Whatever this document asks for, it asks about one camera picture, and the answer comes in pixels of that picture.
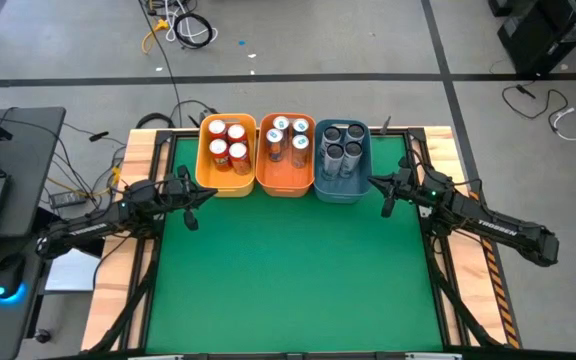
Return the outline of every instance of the plastic bin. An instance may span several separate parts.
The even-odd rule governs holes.
[[[297,169],[292,166],[292,147],[284,151],[284,158],[279,162],[270,161],[266,142],[266,133],[273,128],[273,120],[277,116],[285,116],[290,120],[303,118],[310,125],[306,135],[310,140],[310,155],[306,160],[306,166]],[[315,120],[308,115],[292,113],[274,113],[264,117],[259,131],[259,146],[257,149],[257,181],[270,196],[278,197],[301,197],[306,195],[308,188],[315,180],[314,172],[314,142]]]
[[[327,127],[336,125],[341,129],[345,137],[345,130],[348,126],[354,124],[361,125],[364,128],[365,135],[361,144],[363,150],[361,160],[359,160],[359,164],[350,178],[338,176],[332,181],[324,179],[321,175],[323,158],[319,153],[315,156],[315,193],[321,201],[336,204],[353,204],[370,190],[368,176],[372,175],[372,149],[370,145],[370,130],[365,124],[355,120],[322,120],[315,128],[315,144],[317,144],[318,149],[321,145],[321,137]]]
[[[246,175],[237,175],[233,169],[219,171],[215,167],[210,149],[211,142],[208,124],[212,120],[223,120],[226,125],[241,124],[246,129],[248,136],[248,154],[252,170]],[[215,188],[219,192],[217,197],[244,197],[255,186],[255,144],[257,123],[248,114],[215,114],[210,115],[201,122],[199,130],[199,149],[197,151],[197,167],[195,177],[197,183],[203,187]]]

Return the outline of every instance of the green mat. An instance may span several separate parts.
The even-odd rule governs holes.
[[[396,170],[400,137],[373,138],[373,171]],[[194,169],[197,140],[177,143]],[[149,352],[441,350],[415,209],[380,217],[371,189],[354,205],[273,198],[206,202],[190,232],[168,216]]]

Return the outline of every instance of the gray floor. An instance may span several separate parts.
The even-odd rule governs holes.
[[[452,73],[511,73],[496,38],[501,20],[484,0],[431,0]],[[200,0],[198,13],[219,29],[203,50],[182,51],[163,41],[175,75],[439,72],[421,0]],[[0,79],[165,77],[160,52],[143,55],[147,28],[136,1],[37,2],[7,0],[0,15]],[[256,54],[254,59],[249,54]],[[563,62],[576,72],[576,49]],[[501,249],[517,322],[526,348],[576,351],[576,142],[554,135],[544,117],[525,120],[501,99],[512,83],[459,82],[455,88],[489,205],[542,222],[561,241],[560,263],[541,269]],[[509,94],[536,112],[556,88],[576,108],[576,81],[530,87],[537,101]],[[221,112],[260,119],[296,111],[318,120],[355,118],[380,125],[453,125],[441,82],[356,81],[180,85],[183,99],[199,99]],[[0,88],[0,108],[64,106],[66,121],[125,139],[146,113],[168,113],[170,85]],[[553,99],[553,105],[560,99]],[[185,113],[201,109],[186,107]],[[576,135],[576,112],[561,124]],[[65,128],[75,168],[93,181],[117,145],[90,144]],[[50,176],[67,181],[56,168]],[[48,184],[50,191],[58,188]],[[67,216],[84,211],[69,209]],[[25,342],[20,358],[73,354],[79,348],[90,296],[47,298],[40,327],[58,329],[53,342]]]

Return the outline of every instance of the black desk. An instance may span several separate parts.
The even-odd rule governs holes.
[[[0,117],[5,110],[0,110]],[[6,118],[61,131],[64,108],[14,109]],[[31,126],[3,122],[13,134],[11,141],[0,142],[0,166],[12,182],[0,213],[0,260],[22,249],[26,256],[23,291],[14,301],[0,301],[0,359],[14,358],[28,330],[34,331],[31,310],[38,307],[35,296],[43,262],[34,254],[35,240],[29,236],[35,222],[39,199],[50,167],[56,139]]]

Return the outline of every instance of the blue light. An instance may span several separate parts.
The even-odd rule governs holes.
[[[27,290],[26,284],[21,283],[21,285],[19,285],[19,289],[17,289],[16,293],[14,293],[13,295],[11,295],[5,299],[0,298],[0,304],[15,305],[15,304],[22,302],[24,300],[24,297],[26,296],[26,290]]]

